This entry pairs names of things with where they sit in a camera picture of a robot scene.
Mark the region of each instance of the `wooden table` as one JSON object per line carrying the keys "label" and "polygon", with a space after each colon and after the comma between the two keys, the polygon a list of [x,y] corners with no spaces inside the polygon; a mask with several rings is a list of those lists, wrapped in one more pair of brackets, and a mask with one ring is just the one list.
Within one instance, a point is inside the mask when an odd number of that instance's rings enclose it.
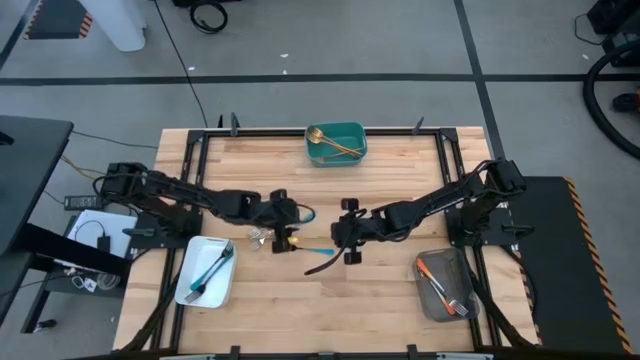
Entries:
{"label": "wooden table", "polygon": [[[457,131],[467,170],[490,158],[481,127]],[[179,177],[186,136],[187,130],[164,130],[156,170]],[[286,188],[290,197],[317,211],[317,218],[298,233],[300,245],[334,247],[330,224],[343,213],[340,199],[356,197],[361,207],[371,209],[443,185],[435,140],[374,136],[368,144],[359,166],[319,169],[306,158],[302,138],[216,138],[209,144],[204,185],[258,191],[263,197]],[[192,168],[197,160],[194,155]],[[340,261],[313,276],[303,272],[325,262],[325,255],[273,255],[270,246],[251,252],[248,230],[205,214],[202,234],[235,240],[237,267],[226,306],[185,308],[180,353],[228,353],[232,345],[240,345],[243,353],[403,352],[407,344],[416,344],[419,351],[473,349],[468,322],[441,324],[423,315],[410,267],[419,252],[449,246],[442,214],[425,219],[402,243],[368,242],[360,265]],[[518,265],[499,248],[483,251],[496,303],[535,343]],[[165,253],[150,251],[134,264],[114,348],[129,342],[155,307]],[[169,343],[172,309],[167,314],[163,346]],[[488,344],[484,315],[479,321]]]}

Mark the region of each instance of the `white plate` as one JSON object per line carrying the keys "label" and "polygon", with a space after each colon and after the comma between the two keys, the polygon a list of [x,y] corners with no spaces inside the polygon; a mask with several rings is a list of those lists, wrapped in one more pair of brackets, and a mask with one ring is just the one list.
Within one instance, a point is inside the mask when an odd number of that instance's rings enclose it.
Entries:
{"label": "white plate", "polygon": [[191,303],[187,303],[184,298],[191,294],[191,289],[189,289],[191,284],[209,269],[211,264],[222,254],[222,250],[229,241],[231,240],[206,236],[195,236],[189,240],[176,289],[175,300],[178,304],[217,308],[227,302],[233,282],[233,271],[236,267],[235,245],[233,256],[209,280],[204,294]]}

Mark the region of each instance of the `fork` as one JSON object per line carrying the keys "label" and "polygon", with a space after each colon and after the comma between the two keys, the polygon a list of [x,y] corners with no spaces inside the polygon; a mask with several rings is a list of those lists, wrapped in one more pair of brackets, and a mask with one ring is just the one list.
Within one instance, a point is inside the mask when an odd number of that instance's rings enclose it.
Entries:
{"label": "fork", "polygon": [[[202,276],[198,278],[198,280],[196,280],[193,284],[191,284],[190,289],[192,290],[192,292],[191,294],[187,295],[187,297],[185,297],[184,300],[188,303],[191,303],[191,302],[194,302],[196,299],[198,299],[200,296],[202,296],[202,294],[204,294],[204,292],[207,290],[207,282],[211,280],[213,275],[232,256],[233,256],[233,243],[231,241],[228,241],[227,245],[225,245],[224,249],[222,249],[222,253],[218,257],[218,259],[216,259],[216,261],[209,267],[209,269],[207,269],[207,271],[205,271],[204,274],[202,274]],[[222,260],[222,263],[220,263],[220,266],[218,266],[215,270],[212,271],[213,267],[216,266],[216,264],[220,260]]]}
{"label": "fork", "polygon": [[427,268],[427,265],[424,264],[422,259],[420,258],[416,259],[416,265],[418,266],[418,269],[423,274],[425,274],[427,278],[429,278],[429,281],[431,282],[431,284],[438,289],[438,291],[442,294],[442,296],[444,296],[445,301],[449,303],[449,306],[451,306],[461,316],[466,316],[469,313],[469,310],[467,310],[467,308],[464,307],[464,305],[462,305],[455,298],[449,296],[447,292],[444,291],[444,288],[442,287],[442,285],[440,285],[438,280],[436,280],[436,278],[431,274],[431,271],[429,271],[429,269]]}

